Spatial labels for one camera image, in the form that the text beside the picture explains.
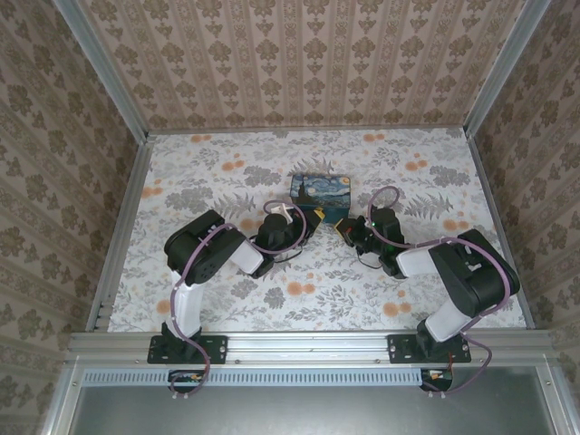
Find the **starry night painted tin box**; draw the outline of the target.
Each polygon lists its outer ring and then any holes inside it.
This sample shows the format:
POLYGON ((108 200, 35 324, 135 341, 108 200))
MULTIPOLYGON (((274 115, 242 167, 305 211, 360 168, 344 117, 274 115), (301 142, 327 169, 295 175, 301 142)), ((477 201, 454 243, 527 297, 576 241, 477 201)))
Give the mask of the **starry night painted tin box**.
POLYGON ((345 176, 294 174, 290 199, 302 210, 320 208, 324 222, 336 224, 349 216, 351 180, 345 176))

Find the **floral table cover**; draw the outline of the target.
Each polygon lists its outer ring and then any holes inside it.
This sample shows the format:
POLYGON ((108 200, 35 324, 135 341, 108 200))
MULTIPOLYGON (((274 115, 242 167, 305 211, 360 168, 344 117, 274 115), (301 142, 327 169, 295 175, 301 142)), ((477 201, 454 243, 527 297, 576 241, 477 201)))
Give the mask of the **floral table cover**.
MULTIPOLYGON (((459 130, 319 131, 157 136, 109 328, 157 332, 169 312, 169 236, 213 209, 252 236, 264 204, 285 199, 294 174, 351 180, 353 216, 393 205, 410 243, 468 230, 498 240, 465 134, 459 130)), ((264 277, 225 265, 204 288, 210 332, 414 328, 446 296, 435 275, 388 277, 321 226, 302 253, 264 277)))

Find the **small black controller board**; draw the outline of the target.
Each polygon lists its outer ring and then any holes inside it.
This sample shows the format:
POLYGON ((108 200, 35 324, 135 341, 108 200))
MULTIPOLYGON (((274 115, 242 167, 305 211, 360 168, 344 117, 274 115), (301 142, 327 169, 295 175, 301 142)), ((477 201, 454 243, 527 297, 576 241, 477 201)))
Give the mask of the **small black controller board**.
POLYGON ((173 370, 168 374, 169 389, 177 395, 191 394, 201 383, 203 370, 173 370))
POLYGON ((451 369, 421 369, 420 377, 420 388, 425 392, 446 392, 453 382, 451 369))

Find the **grey metal sheet panel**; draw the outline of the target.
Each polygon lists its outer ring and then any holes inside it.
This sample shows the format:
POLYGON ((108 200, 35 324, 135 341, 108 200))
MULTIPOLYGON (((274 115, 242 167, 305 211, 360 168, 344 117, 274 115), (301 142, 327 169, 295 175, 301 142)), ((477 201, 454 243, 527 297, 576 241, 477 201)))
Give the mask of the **grey metal sheet panel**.
POLYGON ((88 388, 70 435, 556 435, 535 391, 442 399, 415 388, 88 388))

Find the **aluminium rear rail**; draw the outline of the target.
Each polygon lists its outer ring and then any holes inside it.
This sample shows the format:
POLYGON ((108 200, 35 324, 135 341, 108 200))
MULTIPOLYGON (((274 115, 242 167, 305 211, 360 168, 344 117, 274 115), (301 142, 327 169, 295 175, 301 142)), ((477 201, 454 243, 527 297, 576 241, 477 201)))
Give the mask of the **aluminium rear rail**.
POLYGON ((434 130, 455 130, 465 134, 466 128, 460 125, 359 125, 359 126, 290 126, 290 127, 248 127, 248 128, 213 128, 213 129, 181 129, 181 130, 149 130, 147 137, 167 136, 167 135, 194 135, 194 134, 238 134, 238 133, 289 133, 294 131, 300 132, 319 132, 319 131, 369 131, 369 132, 391 132, 403 130, 434 131, 434 130))

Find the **aluminium side rail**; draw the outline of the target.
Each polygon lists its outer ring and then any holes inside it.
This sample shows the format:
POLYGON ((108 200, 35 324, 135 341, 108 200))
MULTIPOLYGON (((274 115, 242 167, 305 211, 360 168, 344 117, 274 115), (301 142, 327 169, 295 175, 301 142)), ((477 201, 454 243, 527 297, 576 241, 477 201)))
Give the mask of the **aluminium side rail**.
POLYGON ((108 330, 112 306, 119 289, 141 193, 149 171, 154 140, 155 136, 148 135, 137 149, 85 327, 87 333, 107 332, 108 330))
MULTIPOLYGON (((508 238, 507 238, 504 226, 502 224, 501 217, 500 217, 499 212, 498 212, 498 206, 497 206, 496 201, 494 199, 491 186, 488 182, 488 177, 487 177, 483 162, 481 160, 481 157, 479 155, 479 150, 477 148, 477 144, 472 136, 469 136, 467 133, 465 133, 465 136, 466 136, 466 141, 467 141, 468 146, 469 146, 471 157, 474 161, 474 165, 475 165, 475 168, 476 168, 477 173, 478 173, 481 188, 484 192, 486 201, 488 203, 488 209, 489 209, 490 215, 492 217, 493 224, 495 226, 496 234, 498 236, 498 242, 501 245, 501 248, 502 248, 502 251, 504 254, 504 258, 510 264, 510 266, 518 273, 516 262, 515 262, 515 259, 512 255, 511 249, 510 249, 508 238)), ((527 301, 527 297, 525 294, 525 286, 524 286, 522 280, 520 281, 520 284, 521 284, 521 289, 517 293, 517 300, 518 300, 518 303, 519 303, 520 308, 522 310, 522 315, 525 319, 527 329, 536 329, 537 326, 536 326, 536 323, 533 319, 533 315, 531 313, 529 303, 527 301)))

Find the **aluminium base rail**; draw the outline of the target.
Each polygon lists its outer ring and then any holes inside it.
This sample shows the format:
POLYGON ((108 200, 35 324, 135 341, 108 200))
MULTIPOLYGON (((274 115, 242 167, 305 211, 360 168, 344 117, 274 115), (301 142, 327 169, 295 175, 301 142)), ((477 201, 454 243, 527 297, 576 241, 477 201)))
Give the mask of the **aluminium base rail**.
MULTIPOLYGON (((403 330, 352 332, 225 332, 227 368, 385 367, 392 335, 403 330)), ((64 365, 146 368, 152 333, 75 333, 64 365)), ((468 338, 492 351, 492 367, 554 363, 556 352, 542 330, 476 329, 468 338)))

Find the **aluminium frame post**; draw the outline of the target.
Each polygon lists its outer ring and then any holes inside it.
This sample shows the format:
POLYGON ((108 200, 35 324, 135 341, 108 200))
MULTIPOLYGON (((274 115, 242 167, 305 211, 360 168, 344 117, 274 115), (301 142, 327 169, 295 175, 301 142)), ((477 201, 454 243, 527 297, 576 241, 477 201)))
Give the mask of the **aluminium frame post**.
POLYGON ((129 87, 118 74, 112 57, 107 54, 95 29, 77 0, 53 0, 70 27, 82 51, 111 97, 130 133, 139 145, 147 141, 149 128, 131 98, 129 87))
POLYGON ((526 0, 507 36, 498 57, 491 67, 478 96, 464 121, 468 139, 473 139, 497 99, 502 87, 515 68, 539 22, 549 7, 550 0, 526 0))

